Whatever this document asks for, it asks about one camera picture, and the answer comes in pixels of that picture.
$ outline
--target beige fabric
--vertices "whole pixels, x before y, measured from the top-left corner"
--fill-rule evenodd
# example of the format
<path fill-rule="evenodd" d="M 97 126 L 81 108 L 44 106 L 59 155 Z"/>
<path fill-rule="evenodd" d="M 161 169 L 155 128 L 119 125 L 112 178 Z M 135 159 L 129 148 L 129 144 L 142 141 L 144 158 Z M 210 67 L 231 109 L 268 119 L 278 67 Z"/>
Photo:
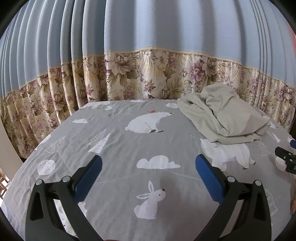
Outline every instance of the beige fabric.
<path fill-rule="evenodd" d="M 261 140 L 270 126 L 234 89 L 217 83 L 178 99 L 180 111 L 211 142 L 235 144 Z"/>
<path fill-rule="evenodd" d="M 102 100 L 177 99 L 224 83 L 290 131 L 296 89 L 240 63 L 160 48 L 89 55 L 50 68 L 0 98 L 0 118 L 20 157 L 86 103 Z"/>

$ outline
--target bed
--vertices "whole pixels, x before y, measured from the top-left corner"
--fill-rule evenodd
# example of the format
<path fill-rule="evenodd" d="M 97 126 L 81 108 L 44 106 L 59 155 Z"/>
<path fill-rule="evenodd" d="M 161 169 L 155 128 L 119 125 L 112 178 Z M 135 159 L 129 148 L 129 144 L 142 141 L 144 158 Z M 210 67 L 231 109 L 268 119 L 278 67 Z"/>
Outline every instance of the bed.
<path fill-rule="evenodd" d="M 78 205 L 104 240 L 194 240 L 218 207 L 195 169 L 195 158 L 202 153 L 210 162 L 223 157 L 226 176 L 262 181 L 274 240 L 291 218 L 295 179 L 274 154 L 277 146 L 293 151 L 292 137 L 271 121 L 261 141 L 213 146 L 180 112 L 176 100 L 91 102 L 38 145 L 13 178 L 1 208 L 25 239 L 36 180 L 60 181 L 100 155 L 102 172 Z M 237 162 L 239 152 L 250 160 L 249 168 Z M 55 203 L 66 231 L 74 234 Z"/>

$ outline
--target cloud print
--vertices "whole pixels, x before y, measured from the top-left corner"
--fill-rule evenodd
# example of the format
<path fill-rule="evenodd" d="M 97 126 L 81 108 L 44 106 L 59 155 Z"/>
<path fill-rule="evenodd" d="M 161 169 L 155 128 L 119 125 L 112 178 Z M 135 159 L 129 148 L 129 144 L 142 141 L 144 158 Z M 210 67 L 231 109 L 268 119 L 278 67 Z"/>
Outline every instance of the cloud print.
<path fill-rule="evenodd" d="M 89 102 L 80 109 L 84 109 L 86 107 L 91 107 L 92 109 L 99 107 L 100 105 L 109 105 L 110 101 L 99 101 L 99 102 Z"/>
<path fill-rule="evenodd" d="M 179 164 L 175 162 L 169 162 L 166 156 L 154 156 L 149 161 L 147 159 L 141 159 L 137 163 L 137 168 L 144 169 L 171 169 L 171 168 L 180 168 Z"/>
<path fill-rule="evenodd" d="M 174 109 L 178 108 L 176 103 L 167 103 L 165 106 L 170 107 L 170 108 L 174 108 Z"/>
<path fill-rule="evenodd" d="M 87 123 L 87 120 L 86 119 L 79 119 L 79 120 L 74 120 L 72 121 L 73 123 Z"/>
<path fill-rule="evenodd" d="M 108 105 L 105 110 L 111 110 L 111 109 L 113 109 L 114 106 L 115 106 L 114 104 L 113 105 Z"/>
<path fill-rule="evenodd" d="M 145 102 L 145 101 L 148 101 L 148 100 L 131 100 L 131 102 Z"/>

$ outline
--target wooden chair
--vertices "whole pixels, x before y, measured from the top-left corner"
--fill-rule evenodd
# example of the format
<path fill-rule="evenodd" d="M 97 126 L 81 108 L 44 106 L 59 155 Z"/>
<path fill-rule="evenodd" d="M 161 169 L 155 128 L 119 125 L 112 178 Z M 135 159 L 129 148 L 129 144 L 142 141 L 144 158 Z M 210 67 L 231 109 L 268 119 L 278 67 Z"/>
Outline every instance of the wooden chair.
<path fill-rule="evenodd" d="M 7 192 L 7 185 L 4 185 L 2 182 L 5 181 L 8 185 L 10 182 L 8 178 L 0 170 L 0 198 L 3 199 L 4 194 Z"/>

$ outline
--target floral curtain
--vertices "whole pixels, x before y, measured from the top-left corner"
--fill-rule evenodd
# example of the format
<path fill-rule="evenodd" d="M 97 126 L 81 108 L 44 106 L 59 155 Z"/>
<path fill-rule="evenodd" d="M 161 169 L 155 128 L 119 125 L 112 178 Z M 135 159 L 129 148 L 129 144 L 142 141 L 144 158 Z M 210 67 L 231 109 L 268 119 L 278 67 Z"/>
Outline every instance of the floral curtain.
<path fill-rule="evenodd" d="M 292 127 L 296 90 L 257 69 L 199 53 L 145 48 L 85 56 L 51 68 L 0 100 L 0 116 L 20 157 L 27 158 L 49 133 L 88 102 L 177 99 L 225 83 L 250 105 Z"/>

